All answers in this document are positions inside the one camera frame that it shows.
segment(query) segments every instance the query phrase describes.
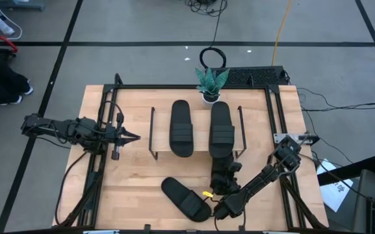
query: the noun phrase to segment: white paper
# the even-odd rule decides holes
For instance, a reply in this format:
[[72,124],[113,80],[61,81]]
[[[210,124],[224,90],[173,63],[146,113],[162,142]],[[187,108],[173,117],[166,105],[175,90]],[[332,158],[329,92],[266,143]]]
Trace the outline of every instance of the white paper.
[[[328,170],[331,171],[336,169],[336,167],[331,164],[327,159],[322,161],[322,165]],[[323,167],[318,166],[317,168],[317,175],[326,172]],[[353,182],[350,179],[344,181],[349,186],[353,185]],[[324,185],[320,187],[320,191],[322,192],[323,202],[330,207],[333,211],[337,212],[339,207],[342,205],[342,202],[346,195],[349,192],[349,188],[344,185],[341,181],[337,183],[333,183],[330,185]]]

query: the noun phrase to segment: wooden table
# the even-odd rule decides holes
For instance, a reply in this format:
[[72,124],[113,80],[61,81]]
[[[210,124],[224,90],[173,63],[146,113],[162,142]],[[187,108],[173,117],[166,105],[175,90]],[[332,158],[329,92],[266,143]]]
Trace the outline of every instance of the wooden table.
[[[86,87],[79,117],[97,119],[103,86]],[[281,86],[281,100],[289,133],[304,133],[305,124],[295,86]],[[144,229],[151,224],[152,229],[200,229],[215,230],[214,220],[195,223],[187,219],[164,195],[160,185],[164,178],[172,176],[182,184],[201,194],[211,190],[210,171],[212,159],[209,153],[195,152],[189,158],[180,158],[171,152],[160,152],[156,161],[148,151],[149,123],[151,107],[157,112],[171,110],[177,99],[185,99],[190,110],[203,110],[201,95],[197,90],[188,89],[121,89],[118,91],[118,104],[125,114],[123,126],[141,136],[120,149],[120,160],[107,157],[105,176],[97,213],[97,229]],[[240,185],[245,185],[255,177],[266,164],[273,151],[273,142],[263,90],[222,90],[221,100],[229,104],[231,111],[242,106],[248,149],[238,159],[243,164],[236,173]],[[272,95],[274,112],[275,97]],[[281,132],[278,115],[276,126]],[[301,153],[311,157],[309,146],[302,146]],[[83,152],[82,147],[73,146],[68,160],[69,165]],[[64,184],[59,207],[60,220],[65,219],[82,196],[89,156],[85,156],[70,171]],[[300,194],[313,214],[328,226],[324,204],[320,194],[313,162],[302,157],[296,172]],[[290,197],[294,226],[298,226],[295,204]],[[279,181],[269,184],[257,193],[246,206],[246,230],[286,230],[283,202]],[[221,230],[238,230],[243,217],[218,220]]]

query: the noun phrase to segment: concrete floor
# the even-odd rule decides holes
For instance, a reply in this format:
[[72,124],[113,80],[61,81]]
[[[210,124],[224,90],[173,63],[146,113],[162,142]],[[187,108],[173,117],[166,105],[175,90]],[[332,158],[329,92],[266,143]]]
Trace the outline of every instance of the concrete floor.
[[[43,12],[5,10],[22,26],[21,42],[62,42],[77,0],[46,1]],[[375,0],[362,0],[375,28]],[[220,18],[217,41],[273,42],[286,0],[229,1]],[[203,42],[213,39],[216,18],[200,16],[178,0],[84,0],[72,42]],[[373,42],[354,0],[294,0],[282,42]],[[38,111],[60,51],[59,46],[21,46],[11,65],[31,79],[35,92],[21,105],[0,107],[0,214],[23,156],[27,137],[23,117]],[[201,46],[68,47],[45,117],[75,118],[84,87],[112,83],[196,84]],[[268,66],[273,47],[220,46],[227,66]],[[206,54],[210,66],[220,58]],[[282,65],[298,87],[325,95],[333,105],[375,101],[375,47],[279,47]],[[302,90],[302,105],[326,108],[320,97]],[[311,114],[316,132],[352,161],[375,155],[375,110],[335,110]],[[313,132],[306,119],[308,130]],[[321,158],[346,165],[335,149],[317,143]],[[48,228],[66,166],[67,149],[37,141],[5,231]]]

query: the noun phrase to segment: white pot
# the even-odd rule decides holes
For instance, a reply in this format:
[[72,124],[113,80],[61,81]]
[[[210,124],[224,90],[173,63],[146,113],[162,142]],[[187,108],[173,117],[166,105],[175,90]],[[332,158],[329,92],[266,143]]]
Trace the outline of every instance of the white pot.
[[218,96],[218,99],[214,102],[208,102],[206,101],[205,99],[205,94],[201,94],[201,98],[203,100],[203,105],[205,106],[206,109],[211,109],[212,108],[212,105],[213,103],[217,102],[217,101],[220,101],[220,95]]

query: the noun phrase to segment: black slide sandal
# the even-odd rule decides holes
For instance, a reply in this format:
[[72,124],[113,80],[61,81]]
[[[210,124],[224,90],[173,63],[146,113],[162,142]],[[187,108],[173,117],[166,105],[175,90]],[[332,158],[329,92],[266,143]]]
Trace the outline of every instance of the black slide sandal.
[[193,154],[193,125],[190,107],[185,100],[177,100],[172,106],[170,119],[170,148],[179,157]]
[[235,143],[235,127],[232,126],[229,106],[218,101],[212,105],[209,153],[213,158],[228,157]]
[[191,221],[204,222],[212,215],[211,207],[176,179],[167,177],[162,181],[161,189]]

